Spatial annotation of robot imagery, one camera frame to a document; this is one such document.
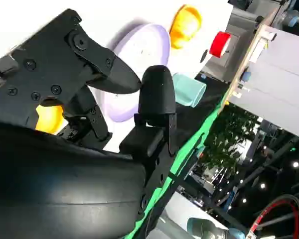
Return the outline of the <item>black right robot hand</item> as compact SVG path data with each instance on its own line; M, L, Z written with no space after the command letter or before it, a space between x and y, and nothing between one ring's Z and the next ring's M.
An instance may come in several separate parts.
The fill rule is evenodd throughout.
M67 9L0 58L0 239L120 239L174 162L169 69L139 78L80 22ZM91 88L140 94L119 153Z

